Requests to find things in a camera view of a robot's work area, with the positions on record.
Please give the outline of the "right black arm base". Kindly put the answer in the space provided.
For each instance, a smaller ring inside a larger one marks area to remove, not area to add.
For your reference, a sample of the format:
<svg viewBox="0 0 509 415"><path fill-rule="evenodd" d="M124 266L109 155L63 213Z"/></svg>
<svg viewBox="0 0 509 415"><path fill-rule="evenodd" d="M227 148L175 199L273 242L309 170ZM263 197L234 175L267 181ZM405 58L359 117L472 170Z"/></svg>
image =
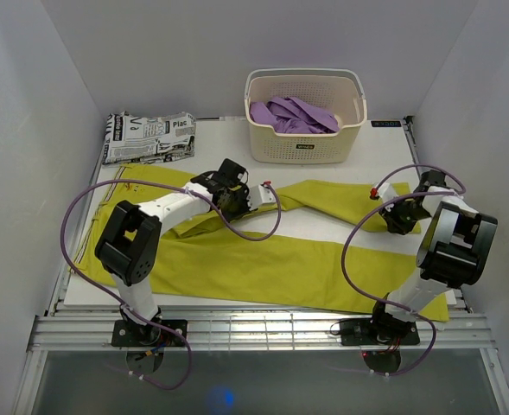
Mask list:
<svg viewBox="0 0 509 415"><path fill-rule="evenodd" d="M374 372L394 374L401 365L401 346L417 346L420 337L413 322L377 322L376 317L342 319L330 328L330 334L340 338L342 346L378 346L363 350L362 358Z"/></svg>

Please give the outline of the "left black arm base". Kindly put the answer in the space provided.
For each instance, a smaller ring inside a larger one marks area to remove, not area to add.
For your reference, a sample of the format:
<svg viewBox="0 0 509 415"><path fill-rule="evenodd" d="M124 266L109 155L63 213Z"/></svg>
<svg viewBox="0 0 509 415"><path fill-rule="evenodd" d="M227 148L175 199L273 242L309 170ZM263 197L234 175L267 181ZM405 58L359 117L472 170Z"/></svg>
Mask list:
<svg viewBox="0 0 509 415"><path fill-rule="evenodd" d="M166 330L132 320L114 323L111 346L126 349L127 367L140 374L153 374L162 365L166 348L184 347L184 341Z"/></svg>

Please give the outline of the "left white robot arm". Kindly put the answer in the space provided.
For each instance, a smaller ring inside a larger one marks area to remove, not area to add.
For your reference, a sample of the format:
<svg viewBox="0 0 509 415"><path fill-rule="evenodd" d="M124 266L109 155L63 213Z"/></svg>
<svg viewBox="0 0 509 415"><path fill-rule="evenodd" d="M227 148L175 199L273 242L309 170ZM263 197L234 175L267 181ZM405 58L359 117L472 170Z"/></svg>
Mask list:
<svg viewBox="0 0 509 415"><path fill-rule="evenodd" d="M139 204L121 201L113 208L95 247L95 257L130 306L121 309L121 316L140 344L151 345L161 334L156 320L160 309L149 281L160 238L181 223L210 212L212 206L232 221L276 201L264 185L248 187L242 181L246 174L245 168L226 159L218 170L190 179L180 192ZM136 318L131 310L140 316Z"/></svg>

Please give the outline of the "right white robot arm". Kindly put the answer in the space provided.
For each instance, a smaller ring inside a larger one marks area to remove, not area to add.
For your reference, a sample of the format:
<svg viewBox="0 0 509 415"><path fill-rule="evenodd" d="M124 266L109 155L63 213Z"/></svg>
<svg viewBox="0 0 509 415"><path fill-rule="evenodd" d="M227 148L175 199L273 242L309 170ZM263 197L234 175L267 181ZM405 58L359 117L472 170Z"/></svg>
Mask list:
<svg viewBox="0 0 509 415"><path fill-rule="evenodd" d="M396 290L375 303L368 321L369 336L378 343L400 342L416 332L414 315L442 293L473 285L484 271L498 220L470 207L449 188L447 173L429 168L421 174L415 195L397 201L392 185L382 181L370 198L385 206L379 215L389 233L411 233L430 220L416 255L416 270Z"/></svg>

